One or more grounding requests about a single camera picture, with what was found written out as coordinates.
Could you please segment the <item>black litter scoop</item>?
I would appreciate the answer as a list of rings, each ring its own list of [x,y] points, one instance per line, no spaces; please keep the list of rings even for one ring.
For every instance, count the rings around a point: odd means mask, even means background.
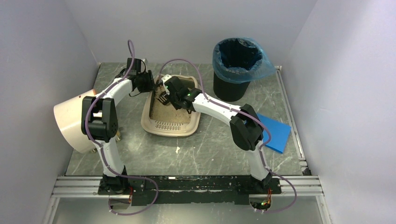
[[[168,98],[168,94],[167,94],[167,92],[162,92],[159,96],[158,96],[158,98],[157,98],[157,100],[161,103],[161,104],[163,104],[163,105],[167,105],[170,101],[169,101],[169,98]]]

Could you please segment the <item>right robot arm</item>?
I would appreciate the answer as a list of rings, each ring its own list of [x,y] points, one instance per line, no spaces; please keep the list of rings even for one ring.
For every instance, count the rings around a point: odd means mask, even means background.
[[[188,89],[177,76],[165,75],[161,82],[169,102],[176,110],[204,113],[227,124],[235,145],[246,153],[254,182],[260,187],[268,185],[272,174],[261,152],[265,129],[252,106],[226,104],[209,97],[200,89]]]

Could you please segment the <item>beige litter box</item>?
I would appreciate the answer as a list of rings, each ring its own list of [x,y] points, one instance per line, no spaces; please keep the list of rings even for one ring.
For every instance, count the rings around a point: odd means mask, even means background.
[[[154,101],[155,91],[152,91],[144,105],[141,126],[148,133],[166,137],[187,137],[194,134],[198,128],[201,114],[199,112],[188,113],[191,115],[189,123],[168,123],[160,122],[150,118],[150,112]]]

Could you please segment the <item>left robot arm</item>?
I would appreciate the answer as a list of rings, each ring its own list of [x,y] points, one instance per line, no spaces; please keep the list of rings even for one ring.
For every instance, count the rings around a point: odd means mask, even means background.
[[[117,104],[133,92],[151,92],[155,83],[145,60],[127,60],[123,69],[102,92],[82,100],[81,131],[94,144],[103,165],[99,194],[120,195],[133,192],[126,167],[116,145],[119,130]]]

